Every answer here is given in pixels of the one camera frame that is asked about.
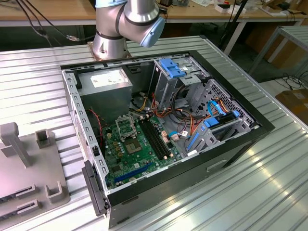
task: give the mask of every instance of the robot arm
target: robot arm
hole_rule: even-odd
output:
[[[165,25],[155,0],[97,0],[93,53],[100,59],[127,56],[128,38],[151,47]]]

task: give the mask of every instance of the green circuit board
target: green circuit board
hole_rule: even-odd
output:
[[[159,138],[162,139],[163,137],[160,133],[164,129],[159,124],[158,119],[152,117],[150,118],[150,122],[155,129],[160,129],[160,132],[157,132],[157,134]],[[166,148],[173,156],[168,156],[167,159],[159,159],[142,131],[138,120],[134,120],[134,125],[137,132],[136,137],[128,138],[124,142],[120,139],[116,124],[103,129],[103,133],[106,137],[105,160],[109,169],[106,182],[109,189],[123,185],[182,159],[173,141],[170,141],[169,145],[165,144]],[[130,131],[130,124],[126,123],[121,125],[121,130]],[[145,171],[130,176],[120,182],[116,181],[116,178],[134,172],[134,170],[140,170],[143,167],[146,168]]]

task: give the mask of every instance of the blue drive bay latch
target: blue drive bay latch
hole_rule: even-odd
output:
[[[162,67],[169,73],[170,78],[179,78],[185,76],[185,72],[182,72],[178,65],[176,65],[171,59],[160,59]]]

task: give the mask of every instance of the ribbed metal surface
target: ribbed metal surface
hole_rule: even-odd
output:
[[[280,33],[308,51],[308,26],[282,26]]]
[[[307,230],[307,126],[287,115],[207,40],[165,38],[150,49],[135,43],[128,47],[133,56],[198,50],[276,129],[234,165],[113,230]],[[71,194],[68,204],[12,230],[107,229],[106,220],[94,214],[81,173],[82,155],[59,69],[92,60],[87,46],[0,53],[0,124],[17,122],[21,135],[50,128]]]

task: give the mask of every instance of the workbench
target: workbench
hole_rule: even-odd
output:
[[[30,0],[56,26],[69,25],[95,25],[96,12],[89,0]],[[214,5],[204,7],[195,2],[190,2],[188,7],[171,5],[166,16],[167,23],[225,23],[229,21],[230,14],[220,13]],[[225,53],[230,54],[236,40],[248,22],[295,22],[301,25],[306,15],[295,14],[294,16],[270,16],[264,11],[257,9],[240,15],[238,26],[231,37]],[[49,24],[38,15],[43,26]],[[24,13],[17,4],[0,3],[0,26],[29,26]]]
[[[198,50],[276,129],[236,163],[121,223],[114,230],[307,230],[308,127],[267,94],[209,40],[129,42],[132,56]],[[0,124],[20,135],[48,128],[56,136],[71,201],[11,230],[107,230],[84,181],[60,65],[94,61],[87,45],[0,53]]]

